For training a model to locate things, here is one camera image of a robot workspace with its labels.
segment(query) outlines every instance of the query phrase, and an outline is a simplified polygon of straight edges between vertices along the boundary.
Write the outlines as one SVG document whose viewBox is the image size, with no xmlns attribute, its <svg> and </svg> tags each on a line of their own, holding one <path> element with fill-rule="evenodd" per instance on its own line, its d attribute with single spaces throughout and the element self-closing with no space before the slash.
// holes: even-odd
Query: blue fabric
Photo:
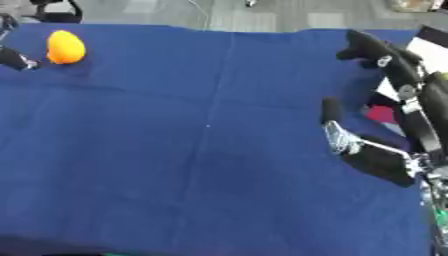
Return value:
<svg viewBox="0 0 448 256">
<path fill-rule="evenodd" d="M 3 250 L 428 255 L 418 189 L 350 169 L 318 125 L 337 96 L 347 127 L 402 142 L 359 114 L 380 75 L 335 60 L 344 31 L 39 24 L 5 44 L 40 59 L 60 28 L 84 61 L 0 68 Z"/>
</svg>

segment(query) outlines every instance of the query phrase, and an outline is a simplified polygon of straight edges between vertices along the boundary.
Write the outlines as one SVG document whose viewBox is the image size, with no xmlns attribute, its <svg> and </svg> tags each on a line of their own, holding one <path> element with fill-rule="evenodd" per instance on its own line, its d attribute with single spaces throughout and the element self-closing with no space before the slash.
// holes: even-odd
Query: black object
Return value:
<svg viewBox="0 0 448 256">
<path fill-rule="evenodd" d="M 364 59 L 364 67 L 381 67 L 392 86 L 398 91 L 403 85 L 417 85 L 422 82 L 415 63 L 421 58 L 406 50 L 381 41 L 374 36 L 357 30 L 348 30 L 349 47 L 336 56 L 340 60 Z"/>
<path fill-rule="evenodd" d="M 322 100 L 321 124 L 326 133 L 330 133 L 328 137 L 330 145 L 337 145 L 336 149 L 341 149 L 335 153 L 339 154 L 344 162 L 363 173 L 390 181 L 401 187 L 409 187 L 414 184 L 415 180 L 408 175 L 405 165 L 405 152 L 401 152 L 397 145 L 377 137 L 369 135 L 358 137 L 345 131 L 339 126 L 341 119 L 342 107 L 339 101 L 335 98 L 324 98 Z M 387 146 L 393 150 L 377 145 Z"/>
<path fill-rule="evenodd" d="M 73 7 L 72 12 L 46 12 L 45 8 L 52 3 L 62 2 L 63 0 L 31 0 L 31 3 L 37 5 L 35 15 L 27 16 L 36 19 L 40 22 L 54 22 L 54 23 L 81 23 L 83 18 L 83 11 L 75 0 L 67 0 Z"/>
<path fill-rule="evenodd" d="M 324 98 L 322 100 L 322 115 L 321 124 L 326 124 L 329 121 L 340 122 L 342 119 L 341 104 L 335 98 Z"/>
<path fill-rule="evenodd" d="M 1 13 L 0 18 L 2 19 L 2 31 L 0 35 L 1 40 L 6 35 L 8 35 L 9 32 L 17 28 L 19 26 L 19 23 L 11 15 L 6 13 Z M 30 60 L 19 52 L 2 45 L 0 45 L 0 64 L 18 71 L 26 69 L 37 69 L 40 67 L 39 62 Z"/>
</svg>

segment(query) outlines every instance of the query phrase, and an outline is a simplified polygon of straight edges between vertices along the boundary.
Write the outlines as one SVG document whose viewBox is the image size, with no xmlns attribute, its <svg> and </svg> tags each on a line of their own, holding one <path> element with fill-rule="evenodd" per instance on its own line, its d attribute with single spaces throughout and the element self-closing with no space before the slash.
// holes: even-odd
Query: gray floor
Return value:
<svg viewBox="0 0 448 256">
<path fill-rule="evenodd" d="M 292 32 L 307 28 L 448 30 L 448 14 L 396 13 L 390 0 L 77 0 L 85 23 L 165 24 L 194 29 Z"/>
</svg>

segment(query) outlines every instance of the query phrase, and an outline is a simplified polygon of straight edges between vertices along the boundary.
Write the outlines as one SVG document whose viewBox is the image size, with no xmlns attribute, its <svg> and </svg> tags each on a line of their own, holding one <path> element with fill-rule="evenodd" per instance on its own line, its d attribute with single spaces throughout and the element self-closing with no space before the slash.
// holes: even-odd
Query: wire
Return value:
<svg viewBox="0 0 448 256">
<path fill-rule="evenodd" d="M 196 7 L 196 9 L 198 9 L 202 15 L 204 15 L 205 21 L 204 21 L 204 26 L 202 27 L 202 30 L 206 30 L 208 28 L 208 22 L 210 20 L 210 16 L 207 14 L 206 11 L 204 11 L 204 9 L 194 0 L 187 0 L 190 4 L 194 5 Z"/>
</svg>

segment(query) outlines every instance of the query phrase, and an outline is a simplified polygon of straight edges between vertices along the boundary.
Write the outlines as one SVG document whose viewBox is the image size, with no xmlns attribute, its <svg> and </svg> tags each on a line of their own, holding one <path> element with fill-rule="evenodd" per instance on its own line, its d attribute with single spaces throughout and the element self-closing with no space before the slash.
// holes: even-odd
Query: orange ball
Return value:
<svg viewBox="0 0 448 256">
<path fill-rule="evenodd" d="M 53 32 L 47 44 L 47 58 L 55 64 L 76 63 L 86 55 L 86 47 L 81 39 L 65 30 Z"/>
</svg>

